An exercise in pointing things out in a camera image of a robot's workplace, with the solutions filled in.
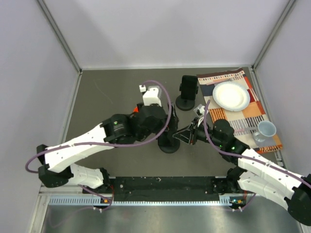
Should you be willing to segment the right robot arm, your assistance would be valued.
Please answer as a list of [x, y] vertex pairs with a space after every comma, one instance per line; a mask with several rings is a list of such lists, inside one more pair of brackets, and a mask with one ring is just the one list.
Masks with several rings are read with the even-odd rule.
[[298, 222], [311, 224], [311, 177], [293, 173], [258, 154], [234, 136], [234, 129], [225, 119], [214, 122], [213, 127], [191, 124], [173, 137], [187, 144], [197, 141], [210, 143], [235, 168], [227, 174], [227, 187], [232, 192], [253, 192], [280, 205]]

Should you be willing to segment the pale blue cup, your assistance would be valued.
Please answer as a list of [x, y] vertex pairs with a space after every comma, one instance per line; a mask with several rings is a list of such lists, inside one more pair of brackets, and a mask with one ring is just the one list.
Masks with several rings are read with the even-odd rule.
[[255, 131], [252, 134], [252, 137], [255, 143], [259, 146], [268, 139], [271, 139], [276, 134], [276, 126], [267, 120], [261, 121]]

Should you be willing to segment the black phone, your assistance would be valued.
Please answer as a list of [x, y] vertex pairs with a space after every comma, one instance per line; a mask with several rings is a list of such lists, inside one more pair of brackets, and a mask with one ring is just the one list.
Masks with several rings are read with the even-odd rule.
[[179, 118], [177, 116], [174, 104], [172, 104], [172, 111], [170, 117], [171, 118], [167, 126], [167, 137], [169, 140], [173, 140], [173, 135], [178, 131], [178, 123], [179, 123]]
[[195, 100], [198, 92], [198, 78], [196, 76], [183, 75], [179, 90], [182, 99]]

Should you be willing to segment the black phone stand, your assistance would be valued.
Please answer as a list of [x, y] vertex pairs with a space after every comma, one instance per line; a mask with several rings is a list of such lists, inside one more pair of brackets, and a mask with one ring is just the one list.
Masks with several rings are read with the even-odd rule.
[[175, 105], [182, 111], [189, 111], [195, 106], [195, 99], [198, 93], [198, 84], [181, 83], [179, 87], [180, 95], [175, 100]]
[[175, 153], [180, 148], [180, 140], [173, 138], [173, 135], [168, 132], [164, 132], [158, 137], [157, 144], [160, 150], [167, 154]]

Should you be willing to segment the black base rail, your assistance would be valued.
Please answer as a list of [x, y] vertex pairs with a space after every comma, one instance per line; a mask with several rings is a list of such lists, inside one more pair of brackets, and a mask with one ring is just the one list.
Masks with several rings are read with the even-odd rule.
[[223, 178], [116, 177], [116, 201], [210, 201], [228, 193]]

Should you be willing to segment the white paper plate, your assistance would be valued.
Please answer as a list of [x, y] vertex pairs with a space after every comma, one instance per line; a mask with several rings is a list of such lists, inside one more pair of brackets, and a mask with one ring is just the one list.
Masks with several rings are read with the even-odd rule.
[[238, 112], [250, 103], [250, 94], [242, 85], [234, 82], [217, 84], [212, 92], [214, 101], [223, 109]]

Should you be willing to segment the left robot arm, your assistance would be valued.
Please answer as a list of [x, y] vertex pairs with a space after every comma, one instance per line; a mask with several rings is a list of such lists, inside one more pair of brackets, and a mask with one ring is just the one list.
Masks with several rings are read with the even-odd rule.
[[37, 147], [42, 165], [38, 169], [40, 181], [48, 188], [76, 184], [106, 192], [110, 180], [104, 168], [91, 169], [77, 162], [93, 154], [114, 148], [139, 147], [157, 141], [166, 153], [175, 152], [179, 143], [173, 138], [179, 119], [175, 107], [152, 104], [141, 105], [131, 114], [115, 114], [87, 133], [61, 145]]

